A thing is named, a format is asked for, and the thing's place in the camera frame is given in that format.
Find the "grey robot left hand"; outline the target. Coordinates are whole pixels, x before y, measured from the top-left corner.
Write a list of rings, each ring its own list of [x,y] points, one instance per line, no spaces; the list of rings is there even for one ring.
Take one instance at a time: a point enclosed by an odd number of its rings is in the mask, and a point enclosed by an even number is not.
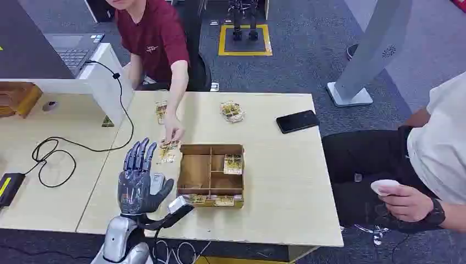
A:
[[[127,152],[118,178],[118,204],[122,215],[137,216],[155,212],[167,198],[174,180],[162,173],[151,173],[157,143],[149,138],[137,141]]]

